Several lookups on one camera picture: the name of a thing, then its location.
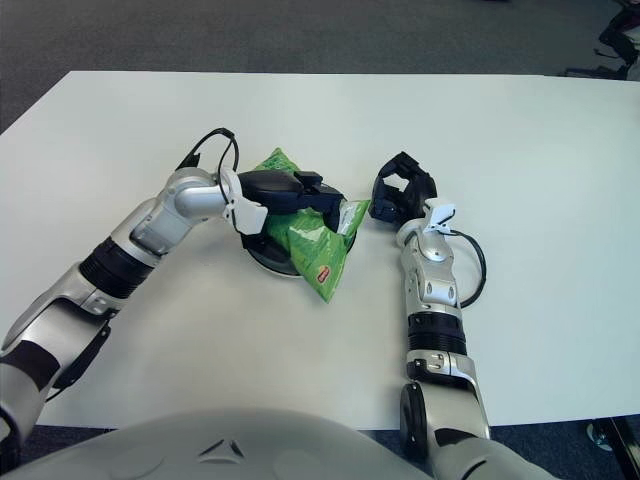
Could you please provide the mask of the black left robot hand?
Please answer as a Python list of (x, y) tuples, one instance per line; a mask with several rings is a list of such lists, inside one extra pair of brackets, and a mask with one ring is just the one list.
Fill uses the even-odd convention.
[(345, 200), (314, 171), (253, 170), (239, 175), (245, 198), (268, 209), (270, 215), (294, 214), (311, 208), (323, 216), (325, 225), (338, 231), (340, 207)]

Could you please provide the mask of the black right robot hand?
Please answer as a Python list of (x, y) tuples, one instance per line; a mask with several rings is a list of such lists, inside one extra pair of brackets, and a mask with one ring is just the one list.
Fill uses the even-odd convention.
[[(385, 179), (397, 175), (407, 181), (403, 189), (389, 185)], [(377, 220), (402, 225), (409, 220), (423, 218), (427, 199), (437, 197), (433, 177), (419, 163), (402, 151), (379, 171), (372, 189), (369, 215)]]

